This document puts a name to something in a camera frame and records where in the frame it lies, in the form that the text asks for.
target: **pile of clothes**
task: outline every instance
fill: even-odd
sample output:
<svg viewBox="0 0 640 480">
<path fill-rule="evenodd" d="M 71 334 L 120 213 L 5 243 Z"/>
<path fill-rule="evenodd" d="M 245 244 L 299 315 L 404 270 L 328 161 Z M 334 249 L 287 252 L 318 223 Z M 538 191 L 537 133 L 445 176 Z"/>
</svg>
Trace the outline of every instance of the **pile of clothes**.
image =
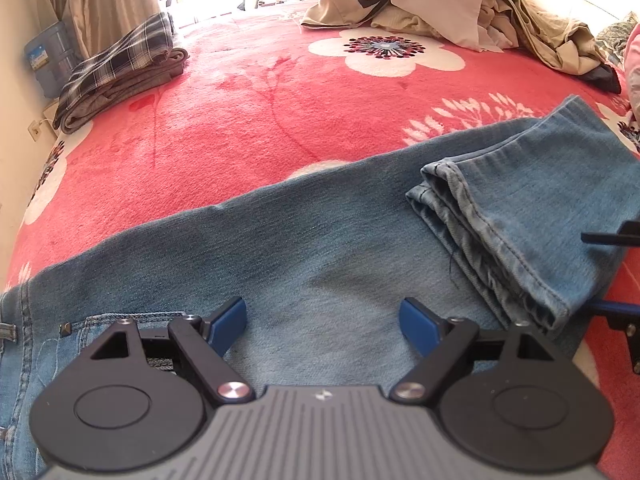
<svg viewBox="0 0 640 480">
<path fill-rule="evenodd" d="M 174 35 L 171 15 L 160 12 L 85 59 L 60 93 L 53 127 L 71 134 L 113 105 L 182 74 L 189 54 L 174 46 Z"/>
<path fill-rule="evenodd" d="M 472 50 L 526 48 L 548 67 L 619 94 L 589 27 L 527 0 L 319 0 L 302 20 L 307 28 L 371 27 L 445 38 Z"/>
</svg>

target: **wall socket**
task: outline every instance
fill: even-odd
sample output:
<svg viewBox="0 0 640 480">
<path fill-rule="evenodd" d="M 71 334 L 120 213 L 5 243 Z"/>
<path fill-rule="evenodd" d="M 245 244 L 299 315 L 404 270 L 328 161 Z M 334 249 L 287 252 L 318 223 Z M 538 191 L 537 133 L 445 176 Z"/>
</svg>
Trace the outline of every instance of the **wall socket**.
<svg viewBox="0 0 640 480">
<path fill-rule="evenodd" d="M 33 137 L 33 140 L 38 140 L 38 137 L 40 137 L 40 125 L 38 121 L 31 121 L 27 130 L 31 134 L 31 137 Z"/>
</svg>

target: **folded plaid shirt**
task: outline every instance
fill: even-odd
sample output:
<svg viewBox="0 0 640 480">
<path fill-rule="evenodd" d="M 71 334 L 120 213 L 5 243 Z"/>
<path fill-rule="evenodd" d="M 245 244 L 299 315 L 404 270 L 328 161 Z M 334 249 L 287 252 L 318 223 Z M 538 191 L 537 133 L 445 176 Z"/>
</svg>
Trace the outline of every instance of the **folded plaid shirt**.
<svg viewBox="0 0 640 480">
<path fill-rule="evenodd" d="M 173 35 L 171 16 L 160 12 L 107 50 L 80 63 L 60 92 L 53 127 L 59 128 L 65 113 L 85 95 L 129 72 L 166 60 L 174 48 Z"/>
</svg>

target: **folded gray garment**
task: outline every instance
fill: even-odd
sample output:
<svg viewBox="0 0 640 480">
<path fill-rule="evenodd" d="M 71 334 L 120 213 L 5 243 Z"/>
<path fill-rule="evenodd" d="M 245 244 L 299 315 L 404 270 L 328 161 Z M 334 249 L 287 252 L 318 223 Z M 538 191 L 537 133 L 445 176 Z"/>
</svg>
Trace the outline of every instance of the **folded gray garment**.
<svg viewBox="0 0 640 480">
<path fill-rule="evenodd" d="M 116 78 L 106 85 L 98 86 L 94 92 L 85 94 L 63 116 L 60 129 L 71 134 L 87 124 L 97 114 L 130 97 L 168 83 L 184 71 L 184 62 L 189 54 L 183 48 L 174 48 L 167 59 Z"/>
<path fill-rule="evenodd" d="M 409 202 L 495 315 L 533 320 L 551 336 L 606 290 L 624 256 L 583 244 L 580 232 L 640 216 L 640 164 L 578 97 L 422 176 Z"/>
</svg>

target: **bed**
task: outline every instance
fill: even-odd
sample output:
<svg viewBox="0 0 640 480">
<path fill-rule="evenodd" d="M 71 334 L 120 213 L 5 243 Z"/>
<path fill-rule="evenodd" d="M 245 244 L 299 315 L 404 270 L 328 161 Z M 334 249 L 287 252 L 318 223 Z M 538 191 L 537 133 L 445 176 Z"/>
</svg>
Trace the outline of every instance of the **bed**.
<svg viewBox="0 0 640 480">
<path fill-rule="evenodd" d="M 624 92 L 601 92 L 523 52 L 367 27 L 301 30 L 309 5 L 188 28 L 183 76 L 61 136 L 25 212 L 7 288 L 129 227 L 452 131 L 542 116 L 569 94 L 638 151 L 625 135 Z M 638 279 L 640 251 L 631 250 L 607 297 L 640 303 Z M 625 336 L 594 318 L 576 360 L 616 417 L 600 468 L 635 478 L 640 378 Z"/>
</svg>

